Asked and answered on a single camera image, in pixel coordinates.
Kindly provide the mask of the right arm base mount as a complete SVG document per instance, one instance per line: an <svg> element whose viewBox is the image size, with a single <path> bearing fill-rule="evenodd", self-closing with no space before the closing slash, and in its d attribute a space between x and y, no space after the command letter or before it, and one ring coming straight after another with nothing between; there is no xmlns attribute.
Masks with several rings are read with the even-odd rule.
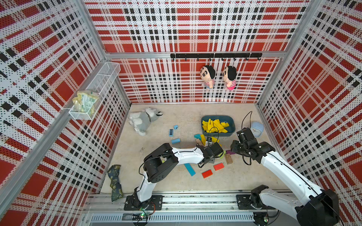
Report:
<svg viewBox="0 0 362 226"><path fill-rule="evenodd" d="M264 204L254 204L251 198L251 194L236 195L236 200L239 210L275 210L275 208L266 206Z"/></svg>

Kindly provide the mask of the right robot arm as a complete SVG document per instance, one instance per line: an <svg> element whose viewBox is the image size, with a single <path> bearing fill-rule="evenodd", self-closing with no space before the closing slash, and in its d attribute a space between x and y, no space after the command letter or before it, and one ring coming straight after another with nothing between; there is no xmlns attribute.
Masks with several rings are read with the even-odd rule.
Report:
<svg viewBox="0 0 362 226"><path fill-rule="evenodd" d="M237 132L237 136L238 140L231 144L231 151L263 165L295 195L291 198L260 185L251 190L251 207L273 207L293 217L302 226L334 226L342 221L335 192L322 189L299 173L269 143L259 143L251 129L244 128Z"/></svg>

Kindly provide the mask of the yellow angled block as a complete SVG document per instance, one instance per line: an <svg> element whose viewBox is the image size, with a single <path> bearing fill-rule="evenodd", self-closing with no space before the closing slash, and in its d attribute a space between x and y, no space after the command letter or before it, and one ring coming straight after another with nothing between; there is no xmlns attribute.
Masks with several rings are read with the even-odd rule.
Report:
<svg viewBox="0 0 362 226"><path fill-rule="evenodd" d="M202 142L203 146L206 145L206 138L203 134L201 135L201 142Z"/></svg>

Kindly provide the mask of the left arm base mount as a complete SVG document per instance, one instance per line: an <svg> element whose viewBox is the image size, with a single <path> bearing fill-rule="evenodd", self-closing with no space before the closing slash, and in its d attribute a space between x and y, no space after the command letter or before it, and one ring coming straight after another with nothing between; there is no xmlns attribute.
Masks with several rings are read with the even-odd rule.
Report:
<svg viewBox="0 0 362 226"><path fill-rule="evenodd" d="M163 205L162 195L152 195L150 199L141 202L138 200L137 195L129 195L126 198L124 204L124 211L139 211L139 210L147 210L147 211L160 211L162 210Z"/></svg>

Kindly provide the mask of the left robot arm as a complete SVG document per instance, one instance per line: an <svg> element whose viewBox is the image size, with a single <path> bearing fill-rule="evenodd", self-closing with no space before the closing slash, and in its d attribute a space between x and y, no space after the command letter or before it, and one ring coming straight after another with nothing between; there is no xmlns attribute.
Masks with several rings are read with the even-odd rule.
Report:
<svg viewBox="0 0 362 226"><path fill-rule="evenodd" d="M180 149L165 143L144 158L139 170L143 179L135 189L136 200L142 203L150 200L156 184L165 179L178 165L196 164L202 168L207 163L215 163L223 154L218 143L210 146L196 145L194 148Z"/></svg>

